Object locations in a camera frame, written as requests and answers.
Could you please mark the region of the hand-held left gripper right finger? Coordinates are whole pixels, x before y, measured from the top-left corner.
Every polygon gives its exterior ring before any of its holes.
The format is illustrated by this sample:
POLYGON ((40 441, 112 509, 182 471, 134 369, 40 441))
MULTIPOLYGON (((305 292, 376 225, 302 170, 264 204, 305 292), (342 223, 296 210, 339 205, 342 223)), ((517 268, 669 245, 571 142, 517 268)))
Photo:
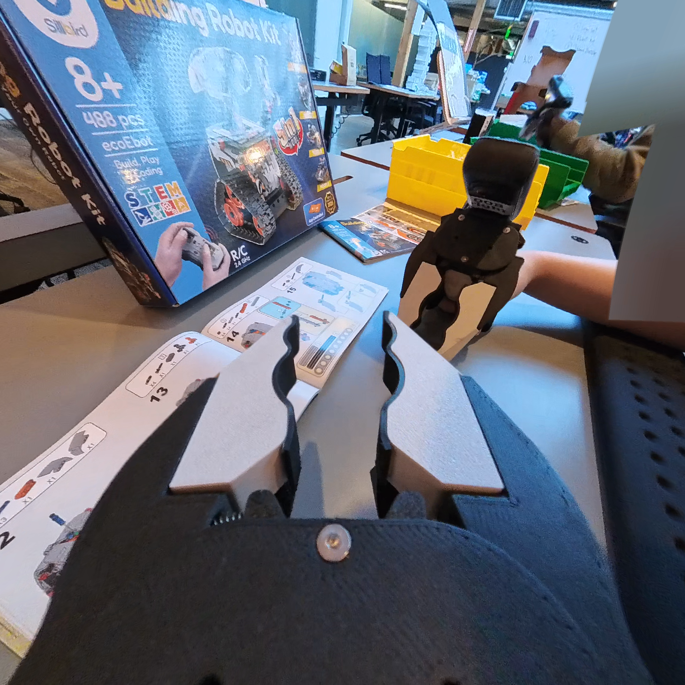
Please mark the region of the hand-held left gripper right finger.
POLYGON ((386 517, 399 492, 418 492, 430 517, 452 494, 500 496, 503 481, 461 374, 389 311, 383 315, 383 382, 372 487, 386 517))

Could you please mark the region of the blue robot kit box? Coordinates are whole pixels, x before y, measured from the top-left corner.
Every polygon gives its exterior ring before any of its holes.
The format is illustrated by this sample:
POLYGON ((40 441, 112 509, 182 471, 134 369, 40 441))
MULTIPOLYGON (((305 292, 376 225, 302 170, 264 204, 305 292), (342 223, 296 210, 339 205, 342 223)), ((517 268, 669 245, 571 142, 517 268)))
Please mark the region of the blue robot kit box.
POLYGON ((244 1, 2 1, 6 107, 139 303, 338 211, 300 27, 244 1))

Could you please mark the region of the whiteboard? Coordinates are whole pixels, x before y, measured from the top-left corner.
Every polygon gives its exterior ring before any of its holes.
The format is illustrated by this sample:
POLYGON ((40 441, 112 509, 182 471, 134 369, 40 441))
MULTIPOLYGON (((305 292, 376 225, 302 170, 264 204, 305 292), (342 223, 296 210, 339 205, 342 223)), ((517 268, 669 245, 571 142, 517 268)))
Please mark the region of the whiteboard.
POLYGON ((533 3, 532 17, 508 67, 501 94, 509 96, 515 82, 527 81, 544 46, 559 52, 574 49, 562 77, 573 93, 571 111, 583 113, 611 18, 609 10, 533 3))

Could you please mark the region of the white standing board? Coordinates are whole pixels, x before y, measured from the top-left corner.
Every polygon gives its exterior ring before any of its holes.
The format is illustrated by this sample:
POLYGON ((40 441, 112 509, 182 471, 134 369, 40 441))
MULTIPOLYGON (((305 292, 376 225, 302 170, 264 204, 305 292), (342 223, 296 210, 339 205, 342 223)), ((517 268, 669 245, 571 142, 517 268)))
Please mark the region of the white standing board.
POLYGON ((416 1, 429 16, 438 34, 438 59, 444 119, 450 125, 471 117, 467 93, 465 58, 446 1, 416 1))

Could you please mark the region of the brown cardboard cutout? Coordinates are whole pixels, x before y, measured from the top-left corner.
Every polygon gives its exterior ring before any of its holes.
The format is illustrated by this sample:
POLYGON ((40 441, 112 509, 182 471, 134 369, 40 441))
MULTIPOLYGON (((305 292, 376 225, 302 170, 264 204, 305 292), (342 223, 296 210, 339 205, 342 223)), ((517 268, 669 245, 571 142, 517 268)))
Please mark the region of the brown cardboard cutout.
POLYGON ((544 46, 527 81, 517 81, 511 88, 512 94, 503 110, 504 115, 516 114, 525 102, 532 101, 536 106, 542 104, 550 79, 554 75, 563 75, 574 54, 574 49, 559 52, 544 46))

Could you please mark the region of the grey desk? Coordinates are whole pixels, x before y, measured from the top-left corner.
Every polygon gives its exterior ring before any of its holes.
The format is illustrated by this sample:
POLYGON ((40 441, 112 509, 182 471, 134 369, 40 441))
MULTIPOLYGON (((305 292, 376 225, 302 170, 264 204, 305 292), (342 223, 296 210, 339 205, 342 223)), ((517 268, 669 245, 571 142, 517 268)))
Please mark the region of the grey desk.
MULTIPOLYGON (((111 267, 3 304, 1 481, 81 423, 162 343, 200 330, 301 256, 389 292, 298 421, 302 473, 293 516, 376 518, 370 470, 389 396, 382 312, 397 310, 407 256, 363 264, 318 229, 172 310, 141 307, 111 267)), ((605 547, 578 318, 519 295, 453 363, 537 445, 605 547)))

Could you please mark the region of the open instruction manual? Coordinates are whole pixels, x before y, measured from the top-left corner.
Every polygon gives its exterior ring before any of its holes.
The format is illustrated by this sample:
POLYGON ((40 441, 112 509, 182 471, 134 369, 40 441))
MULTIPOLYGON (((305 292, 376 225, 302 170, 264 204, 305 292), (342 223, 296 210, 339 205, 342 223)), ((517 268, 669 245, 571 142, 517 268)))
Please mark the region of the open instruction manual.
POLYGON ((1 485, 1 642, 26 654, 67 556, 124 463, 205 379, 299 319, 295 418, 381 305, 388 288, 307 258, 219 313, 164 341, 98 407, 1 485))

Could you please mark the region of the person's right forearm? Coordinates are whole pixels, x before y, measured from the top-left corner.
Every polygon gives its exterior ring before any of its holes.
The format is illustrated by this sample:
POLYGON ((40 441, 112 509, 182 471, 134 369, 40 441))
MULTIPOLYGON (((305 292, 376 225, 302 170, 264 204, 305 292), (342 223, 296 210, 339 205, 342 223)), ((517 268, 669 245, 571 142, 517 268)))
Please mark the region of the person's right forearm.
POLYGON ((594 323, 684 351, 684 324, 610 321, 617 262, 554 252, 522 251, 524 260, 512 297, 535 299, 594 323))

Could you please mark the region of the green plastic bin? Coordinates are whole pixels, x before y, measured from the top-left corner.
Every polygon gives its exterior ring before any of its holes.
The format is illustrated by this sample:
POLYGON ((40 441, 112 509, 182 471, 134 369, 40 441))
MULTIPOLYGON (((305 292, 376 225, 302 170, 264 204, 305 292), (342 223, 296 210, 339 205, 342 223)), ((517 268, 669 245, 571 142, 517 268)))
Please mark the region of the green plastic bin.
MULTIPOLYGON (((527 142, 537 147, 535 138, 524 140, 518 135, 519 132, 520 127, 496 119, 488 130, 488 136, 527 142)), ((589 162, 543 148, 538 150, 541 164, 549 167, 538 207, 547 209, 578 190, 587 173, 589 162)))

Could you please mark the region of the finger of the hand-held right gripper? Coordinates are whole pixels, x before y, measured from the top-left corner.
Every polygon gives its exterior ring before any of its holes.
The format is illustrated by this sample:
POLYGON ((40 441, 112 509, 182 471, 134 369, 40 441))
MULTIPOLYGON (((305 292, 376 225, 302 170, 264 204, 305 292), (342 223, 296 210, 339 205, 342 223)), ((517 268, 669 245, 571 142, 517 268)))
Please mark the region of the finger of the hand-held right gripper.
POLYGON ((401 320, 419 335, 445 335, 451 327, 447 269, 423 262, 401 295, 401 320))
POLYGON ((482 319, 497 288, 491 284, 476 283, 468 285, 460 292, 458 312, 451 308, 446 311, 441 303, 446 299, 445 287, 441 285, 438 305, 433 309, 433 332, 437 352, 447 360, 463 349, 481 332, 484 327, 482 319))

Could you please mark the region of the blue instruction booklet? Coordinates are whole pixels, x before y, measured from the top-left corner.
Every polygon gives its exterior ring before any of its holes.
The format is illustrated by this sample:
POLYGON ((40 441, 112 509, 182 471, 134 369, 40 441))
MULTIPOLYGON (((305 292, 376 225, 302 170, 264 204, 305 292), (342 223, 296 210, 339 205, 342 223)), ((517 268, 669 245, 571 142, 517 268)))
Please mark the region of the blue instruction booklet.
POLYGON ((375 234, 372 227, 354 217, 325 220, 319 227, 364 263, 410 253, 418 245, 405 243, 393 235, 375 234))

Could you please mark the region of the yellow plastic bin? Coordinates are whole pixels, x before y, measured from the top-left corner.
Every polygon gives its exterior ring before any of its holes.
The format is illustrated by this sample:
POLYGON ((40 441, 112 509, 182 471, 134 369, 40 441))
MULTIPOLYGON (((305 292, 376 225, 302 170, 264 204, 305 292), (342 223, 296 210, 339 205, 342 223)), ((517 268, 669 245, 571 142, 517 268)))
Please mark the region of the yellow plastic bin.
POLYGON ((440 217, 471 206, 526 229, 549 168, 531 144, 485 136, 473 144, 417 136, 393 145, 387 198, 440 217))

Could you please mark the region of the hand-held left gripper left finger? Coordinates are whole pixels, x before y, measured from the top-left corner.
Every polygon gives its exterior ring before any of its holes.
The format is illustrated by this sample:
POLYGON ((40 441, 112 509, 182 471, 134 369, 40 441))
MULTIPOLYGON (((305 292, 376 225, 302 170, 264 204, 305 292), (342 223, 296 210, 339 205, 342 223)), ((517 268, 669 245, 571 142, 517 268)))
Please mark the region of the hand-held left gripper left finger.
POLYGON ((227 492, 244 509, 268 490, 290 516, 301 472, 296 419, 299 320, 283 319, 218 375, 172 479, 172 492, 227 492))

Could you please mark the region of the robot sticker sheet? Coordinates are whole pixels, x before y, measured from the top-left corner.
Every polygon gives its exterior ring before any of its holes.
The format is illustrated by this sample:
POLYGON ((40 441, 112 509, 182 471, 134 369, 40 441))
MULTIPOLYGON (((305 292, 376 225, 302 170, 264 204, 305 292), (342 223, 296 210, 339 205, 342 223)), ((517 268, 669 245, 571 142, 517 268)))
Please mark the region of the robot sticker sheet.
POLYGON ((386 201, 354 216, 372 227, 375 234, 393 235, 405 243, 419 244, 426 233, 434 232, 439 220, 426 218, 386 201))

